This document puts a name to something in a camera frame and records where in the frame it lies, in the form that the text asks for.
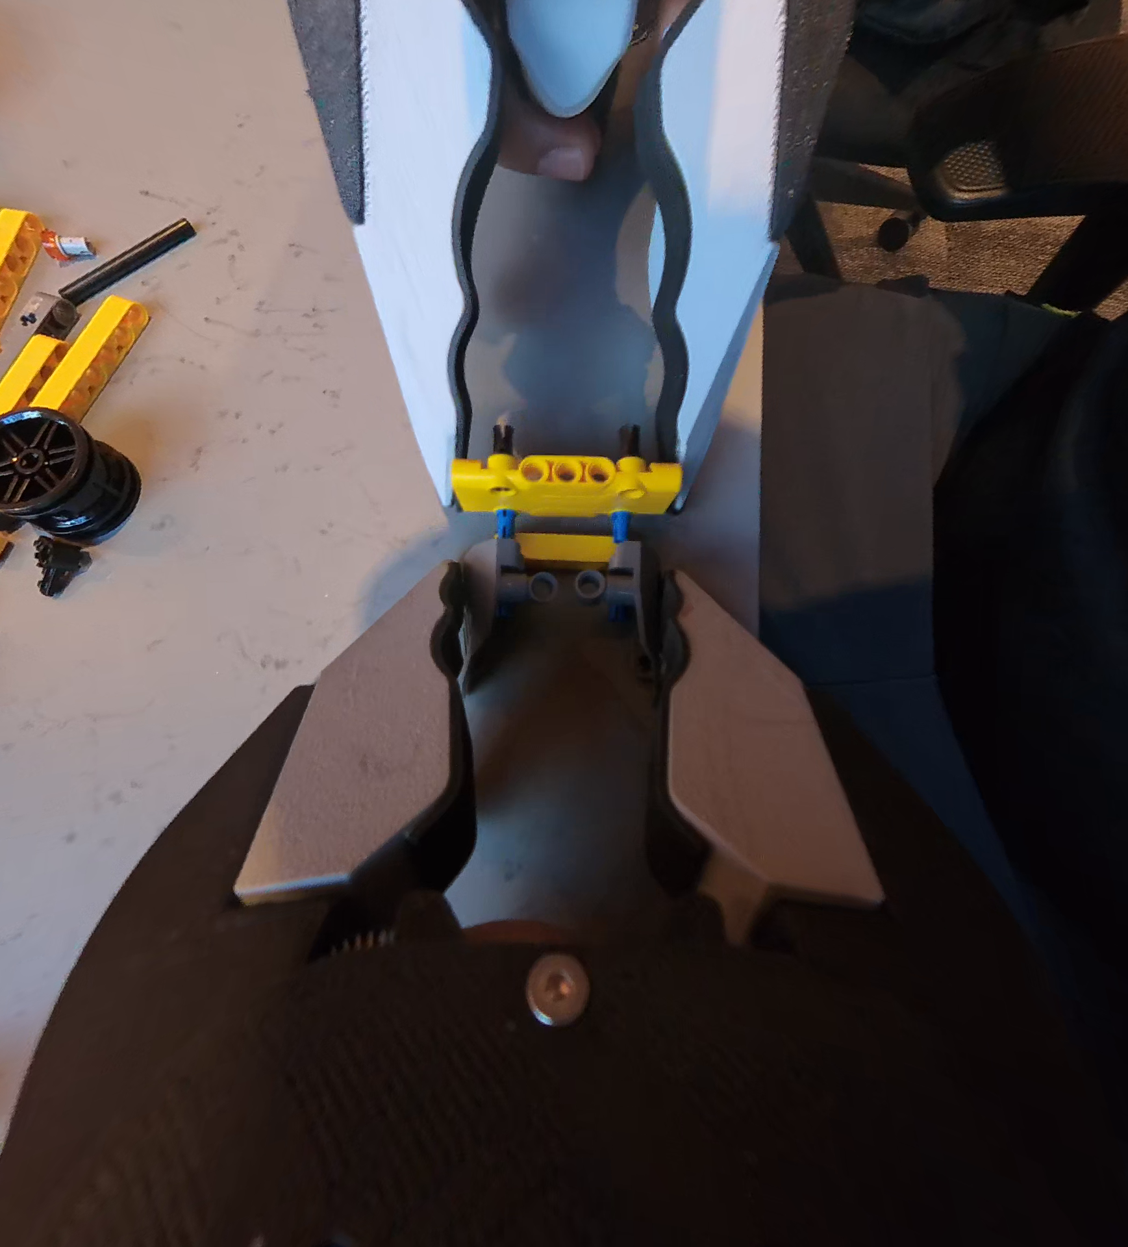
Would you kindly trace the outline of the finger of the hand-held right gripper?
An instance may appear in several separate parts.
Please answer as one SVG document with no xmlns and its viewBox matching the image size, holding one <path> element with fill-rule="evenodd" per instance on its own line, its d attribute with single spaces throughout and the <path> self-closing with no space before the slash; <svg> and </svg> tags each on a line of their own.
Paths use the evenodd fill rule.
<svg viewBox="0 0 1128 1247">
<path fill-rule="evenodd" d="M 775 158 L 782 1 L 692 1 L 668 27 L 634 102 L 656 202 L 650 321 L 663 356 L 657 455 L 685 505 L 778 252 Z"/>
<path fill-rule="evenodd" d="M 471 248 L 496 155 L 502 49 L 489 1 L 361 1 L 357 250 L 430 483 L 452 505 L 478 320 Z"/>
</svg>

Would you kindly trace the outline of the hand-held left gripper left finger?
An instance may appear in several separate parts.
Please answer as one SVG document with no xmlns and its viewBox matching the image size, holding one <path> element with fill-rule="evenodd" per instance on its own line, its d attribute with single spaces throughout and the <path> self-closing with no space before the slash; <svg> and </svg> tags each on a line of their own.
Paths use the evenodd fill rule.
<svg viewBox="0 0 1128 1247">
<path fill-rule="evenodd" d="M 317 677 L 238 900 L 390 900 L 460 873 L 476 841 L 461 616 L 461 567 L 445 559 Z"/>
</svg>

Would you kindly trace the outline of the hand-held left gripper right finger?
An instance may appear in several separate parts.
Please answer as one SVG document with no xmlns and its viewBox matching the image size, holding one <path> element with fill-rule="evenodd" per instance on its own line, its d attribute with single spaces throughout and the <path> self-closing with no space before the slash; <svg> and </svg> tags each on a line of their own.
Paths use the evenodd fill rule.
<svg viewBox="0 0 1128 1247">
<path fill-rule="evenodd" d="M 778 900 L 875 909 L 884 887 L 802 680 L 696 580 L 663 583 L 665 884 L 747 942 Z"/>
</svg>

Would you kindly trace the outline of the yellow frame brick with pins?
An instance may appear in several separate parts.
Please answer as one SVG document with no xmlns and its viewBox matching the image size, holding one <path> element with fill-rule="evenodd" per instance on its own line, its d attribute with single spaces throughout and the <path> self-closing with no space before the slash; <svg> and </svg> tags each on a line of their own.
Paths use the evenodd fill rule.
<svg viewBox="0 0 1128 1247">
<path fill-rule="evenodd" d="M 450 461 L 450 494 L 467 512 L 509 510 L 531 517 L 665 514 L 683 488 L 676 461 L 639 450 L 639 424 L 617 429 L 617 455 L 515 451 L 515 426 L 494 422 L 485 459 Z"/>
</svg>

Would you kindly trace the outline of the grey desk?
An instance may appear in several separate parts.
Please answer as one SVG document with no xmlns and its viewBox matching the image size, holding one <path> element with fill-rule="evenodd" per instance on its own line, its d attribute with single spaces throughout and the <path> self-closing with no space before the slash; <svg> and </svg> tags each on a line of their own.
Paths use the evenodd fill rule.
<svg viewBox="0 0 1128 1247">
<path fill-rule="evenodd" d="M 82 946 L 181 805 L 438 559 L 443 508 L 286 1 L 0 1 L 0 204 L 150 323 L 86 426 L 143 495 L 57 598 L 0 563 L 0 1149 Z"/>
</svg>

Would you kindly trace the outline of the person's right hand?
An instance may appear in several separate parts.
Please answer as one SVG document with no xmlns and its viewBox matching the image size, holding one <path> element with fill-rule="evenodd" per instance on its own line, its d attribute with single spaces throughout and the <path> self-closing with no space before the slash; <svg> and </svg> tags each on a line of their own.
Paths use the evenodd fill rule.
<svg viewBox="0 0 1128 1247">
<path fill-rule="evenodd" d="M 498 164 L 516 173 L 584 180 L 599 158 L 604 113 L 590 105 L 569 116 L 549 113 L 511 85 L 500 100 Z"/>
</svg>

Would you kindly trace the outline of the short black axle rod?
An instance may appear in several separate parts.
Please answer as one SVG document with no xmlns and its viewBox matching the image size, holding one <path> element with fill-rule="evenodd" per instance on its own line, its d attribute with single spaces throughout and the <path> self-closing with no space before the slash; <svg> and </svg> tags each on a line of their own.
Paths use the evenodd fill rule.
<svg viewBox="0 0 1128 1247">
<path fill-rule="evenodd" d="M 60 299 L 73 305 L 88 303 L 128 276 L 143 270 L 152 261 L 167 255 L 198 235 L 198 228 L 185 217 L 159 228 L 148 237 L 134 243 L 114 257 L 104 259 L 90 272 L 68 281 L 57 292 Z"/>
</svg>

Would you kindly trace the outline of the person's grey trousers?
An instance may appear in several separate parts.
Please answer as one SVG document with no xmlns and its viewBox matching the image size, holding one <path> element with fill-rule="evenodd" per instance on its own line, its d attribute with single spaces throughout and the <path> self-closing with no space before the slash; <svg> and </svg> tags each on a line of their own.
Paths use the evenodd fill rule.
<svg viewBox="0 0 1128 1247">
<path fill-rule="evenodd" d="M 1005 896 L 1014 871 L 936 680 L 932 490 L 1064 323 L 910 277 L 789 274 L 764 301 L 760 638 L 850 711 Z"/>
</svg>

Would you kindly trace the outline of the black office chair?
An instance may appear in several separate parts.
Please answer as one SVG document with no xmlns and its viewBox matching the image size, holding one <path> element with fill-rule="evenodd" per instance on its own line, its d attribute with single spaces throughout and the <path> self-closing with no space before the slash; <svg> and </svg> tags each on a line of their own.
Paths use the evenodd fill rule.
<svg viewBox="0 0 1128 1247">
<path fill-rule="evenodd" d="M 1079 219 L 1024 294 L 1095 310 L 1128 281 L 1126 1 L 857 1 L 789 252 L 841 268 L 822 204 L 927 219 Z"/>
</svg>

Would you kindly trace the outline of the black pin connector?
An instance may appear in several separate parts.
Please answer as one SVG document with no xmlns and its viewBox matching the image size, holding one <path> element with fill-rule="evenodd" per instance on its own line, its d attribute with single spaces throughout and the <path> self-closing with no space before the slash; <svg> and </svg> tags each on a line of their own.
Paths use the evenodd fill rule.
<svg viewBox="0 0 1128 1247">
<path fill-rule="evenodd" d="M 35 537 L 33 556 L 40 570 L 38 591 L 48 598 L 59 596 L 92 565 L 92 552 L 86 547 L 51 534 Z"/>
</svg>

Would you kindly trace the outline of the black toy wheel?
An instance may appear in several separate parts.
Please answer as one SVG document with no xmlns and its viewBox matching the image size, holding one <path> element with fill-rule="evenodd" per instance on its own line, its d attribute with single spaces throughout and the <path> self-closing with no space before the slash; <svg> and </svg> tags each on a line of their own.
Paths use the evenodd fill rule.
<svg viewBox="0 0 1128 1247">
<path fill-rule="evenodd" d="M 0 521 L 97 545 L 134 512 L 141 475 L 77 418 L 42 406 L 0 415 Z"/>
</svg>

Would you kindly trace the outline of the short yellow beam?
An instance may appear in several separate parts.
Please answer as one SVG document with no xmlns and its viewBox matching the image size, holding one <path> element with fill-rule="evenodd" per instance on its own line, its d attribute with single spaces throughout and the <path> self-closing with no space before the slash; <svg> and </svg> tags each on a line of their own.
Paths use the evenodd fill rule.
<svg viewBox="0 0 1128 1247">
<path fill-rule="evenodd" d="M 31 334 L 0 376 L 0 415 L 26 407 L 68 347 L 70 343 L 60 338 Z"/>
</svg>

